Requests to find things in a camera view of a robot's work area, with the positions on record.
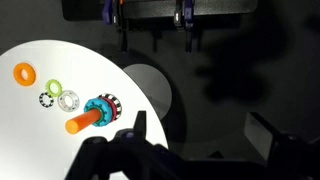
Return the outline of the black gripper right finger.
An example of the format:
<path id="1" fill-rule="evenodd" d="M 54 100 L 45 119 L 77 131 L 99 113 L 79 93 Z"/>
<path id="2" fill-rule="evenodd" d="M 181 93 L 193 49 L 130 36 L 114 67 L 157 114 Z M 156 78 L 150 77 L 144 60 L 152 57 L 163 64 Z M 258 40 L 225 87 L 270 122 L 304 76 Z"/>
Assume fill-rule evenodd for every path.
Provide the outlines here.
<path id="1" fill-rule="evenodd" d="M 246 116 L 244 135 L 260 156 L 267 161 L 280 131 L 260 114 L 249 112 Z"/>

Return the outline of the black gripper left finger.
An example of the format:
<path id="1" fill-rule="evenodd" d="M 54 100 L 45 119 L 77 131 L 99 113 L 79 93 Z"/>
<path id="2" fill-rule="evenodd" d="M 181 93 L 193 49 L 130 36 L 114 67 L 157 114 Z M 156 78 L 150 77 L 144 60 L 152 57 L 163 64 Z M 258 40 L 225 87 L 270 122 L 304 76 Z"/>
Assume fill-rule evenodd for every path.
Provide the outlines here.
<path id="1" fill-rule="evenodd" d="M 146 137 L 146 112 L 139 111 L 136 116 L 136 120 L 133 126 L 133 131 L 139 136 L 145 138 Z"/>

